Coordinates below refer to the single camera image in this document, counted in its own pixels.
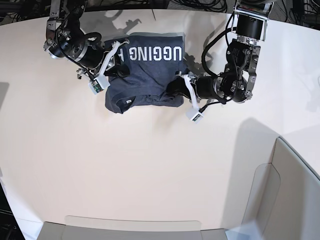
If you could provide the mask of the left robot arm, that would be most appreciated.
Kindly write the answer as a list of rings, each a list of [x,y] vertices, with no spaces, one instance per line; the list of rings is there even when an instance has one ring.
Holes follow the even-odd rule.
[[[261,47],[265,41],[268,20],[273,9],[272,0],[237,0],[224,31],[209,42],[202,54],[202,75],[178,71],[175,79],[168,84],[166,92],[173,96],[183,96],[192,103],[206,100],[201,108],[215,104],[225,105],[230,101],[243,103],[253,96],[256,82],[256,68]],[[209,50],[228,33],[236,34],[231,41],[226,40],[226,65],[224,71],[215,74],[206,62]]]

